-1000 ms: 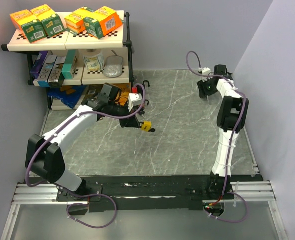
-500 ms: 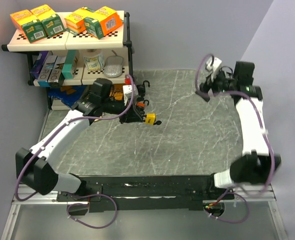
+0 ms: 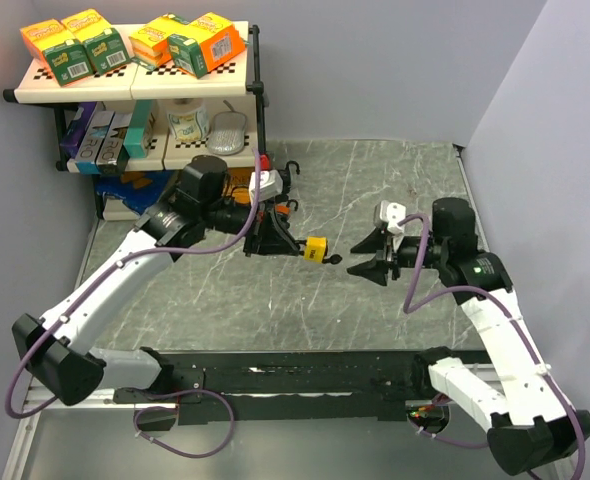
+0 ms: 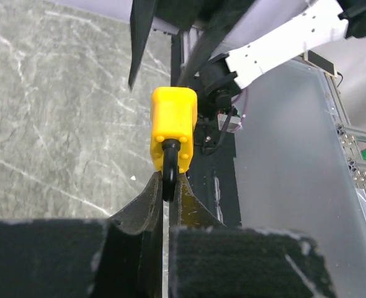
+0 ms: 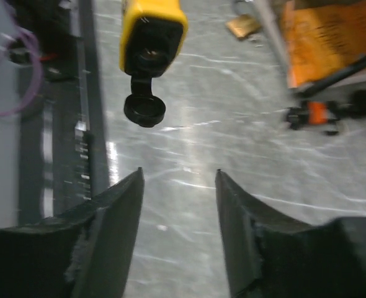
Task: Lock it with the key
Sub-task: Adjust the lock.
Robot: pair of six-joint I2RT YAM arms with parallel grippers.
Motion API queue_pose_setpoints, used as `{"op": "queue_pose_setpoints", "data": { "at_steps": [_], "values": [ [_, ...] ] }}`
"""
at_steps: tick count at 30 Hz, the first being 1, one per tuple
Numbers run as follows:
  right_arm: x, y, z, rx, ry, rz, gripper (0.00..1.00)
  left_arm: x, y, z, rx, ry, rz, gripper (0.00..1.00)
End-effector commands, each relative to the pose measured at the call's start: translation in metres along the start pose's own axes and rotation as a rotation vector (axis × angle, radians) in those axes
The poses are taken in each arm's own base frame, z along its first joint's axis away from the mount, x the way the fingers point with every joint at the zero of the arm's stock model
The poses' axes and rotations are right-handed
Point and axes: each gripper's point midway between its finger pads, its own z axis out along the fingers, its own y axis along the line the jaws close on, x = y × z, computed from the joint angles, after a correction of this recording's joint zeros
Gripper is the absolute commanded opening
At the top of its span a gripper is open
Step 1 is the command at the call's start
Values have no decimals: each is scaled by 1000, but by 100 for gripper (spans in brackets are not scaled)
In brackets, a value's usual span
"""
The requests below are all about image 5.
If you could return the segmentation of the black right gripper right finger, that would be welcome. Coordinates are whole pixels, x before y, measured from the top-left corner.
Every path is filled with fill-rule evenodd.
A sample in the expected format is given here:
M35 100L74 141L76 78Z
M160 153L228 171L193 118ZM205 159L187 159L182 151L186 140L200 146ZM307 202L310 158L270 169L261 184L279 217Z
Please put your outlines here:
M215 184L231 297L366 297L366 217L310 225L223 171Z

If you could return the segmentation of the yellow padlock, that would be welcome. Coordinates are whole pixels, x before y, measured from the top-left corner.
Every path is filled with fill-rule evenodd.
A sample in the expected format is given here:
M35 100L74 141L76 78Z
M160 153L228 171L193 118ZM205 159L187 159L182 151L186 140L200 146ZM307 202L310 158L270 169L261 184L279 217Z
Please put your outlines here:
M152 81L178 56L188 28L179 1L122 1L119 67L131 78L123 111L140 127L151 128L164 119L166 105L153 94Z

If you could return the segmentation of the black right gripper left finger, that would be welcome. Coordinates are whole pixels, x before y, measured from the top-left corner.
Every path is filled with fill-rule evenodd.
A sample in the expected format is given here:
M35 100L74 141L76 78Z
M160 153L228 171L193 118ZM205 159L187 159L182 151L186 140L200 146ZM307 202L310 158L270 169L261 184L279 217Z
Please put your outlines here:
M0 297L122 297L144 186L138 168L56 217L0 228Z

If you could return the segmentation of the orange padlock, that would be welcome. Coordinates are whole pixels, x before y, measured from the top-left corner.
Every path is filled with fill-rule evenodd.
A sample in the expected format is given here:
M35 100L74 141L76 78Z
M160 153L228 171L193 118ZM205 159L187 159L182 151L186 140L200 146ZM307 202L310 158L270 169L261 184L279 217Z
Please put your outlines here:
M344 109L336 101L301 100L299 105L289 107L283 117L290 130L301 130L307 126L327 125L323 133L332 137L339 135L339 123L344 117Z

